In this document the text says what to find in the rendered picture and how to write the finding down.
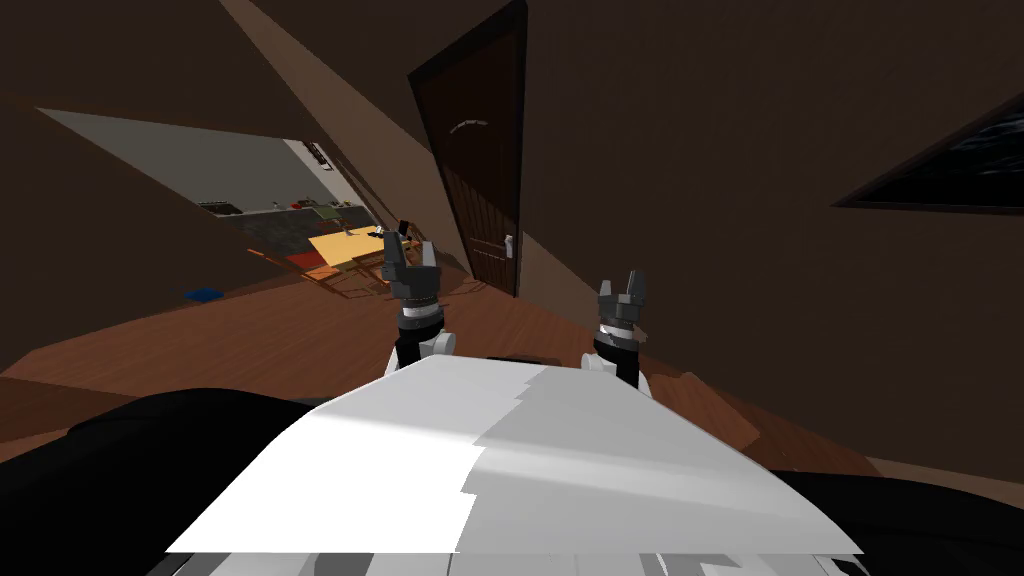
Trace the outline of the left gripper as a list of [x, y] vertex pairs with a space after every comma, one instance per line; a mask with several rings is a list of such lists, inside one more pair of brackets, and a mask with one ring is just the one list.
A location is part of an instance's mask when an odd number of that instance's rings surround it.
[[437, 266], [435, 249], [431, 241], [421, 244], [421, 264], [406, 265], [406, 238], [396, 231], [382, 233], [384, 265], [382, 279], [389, 286], [391, 296], [402, 301], [435, 301], [441, 286], [442, 271]]

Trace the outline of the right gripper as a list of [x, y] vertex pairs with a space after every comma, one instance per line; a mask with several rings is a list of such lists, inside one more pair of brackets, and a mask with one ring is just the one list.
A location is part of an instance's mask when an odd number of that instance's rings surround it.
[[608, 326], [633, 326], [640, 319], [646, 303], [646, 277], [642, 270], [632, 270], [629, 274], [626, 294], [613, 294], [610, 280], [600, 285], [598, 316], [600, 323]]

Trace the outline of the yellow dining table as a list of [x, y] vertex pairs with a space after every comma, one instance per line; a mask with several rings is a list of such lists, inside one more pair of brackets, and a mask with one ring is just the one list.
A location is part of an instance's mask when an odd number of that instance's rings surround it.
[[347, 232], [337, 232], [311, 237], [315, 251], [327, 268], [344, 266], [349, 262], [376, 265], [384, 262], [384, 240], [375, 236], [377, 227], [362, 227]]

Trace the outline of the dark brown door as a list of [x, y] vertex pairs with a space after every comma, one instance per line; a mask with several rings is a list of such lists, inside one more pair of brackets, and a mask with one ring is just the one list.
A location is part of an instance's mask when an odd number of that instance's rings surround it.
[[408, 77], [470, 271], [511, 296], [520, 263], [527, 29], [526, 0], [509, 0]]

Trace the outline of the dark kitchen counter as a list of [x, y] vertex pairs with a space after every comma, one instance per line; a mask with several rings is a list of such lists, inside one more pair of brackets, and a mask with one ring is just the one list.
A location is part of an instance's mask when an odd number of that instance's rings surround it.
[[201, 202], [199, 206], [217, 219], [253, 238], [265, 248], [282, 255], [294, 255], [314, 249], [310, 238], [376, 227], [376, 220], [360, 205], [313, 205], [301, 202], [299, 208], [243, 212], [228, 202]]

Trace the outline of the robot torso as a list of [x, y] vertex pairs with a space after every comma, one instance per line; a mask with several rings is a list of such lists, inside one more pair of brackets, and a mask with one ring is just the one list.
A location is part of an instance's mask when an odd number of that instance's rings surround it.
[[853, 540], [750, 457], [615, 375], [437, 355], [312, 409], [172, 553], [537, 560], [624, 573], [643, 553], [811, 576]]

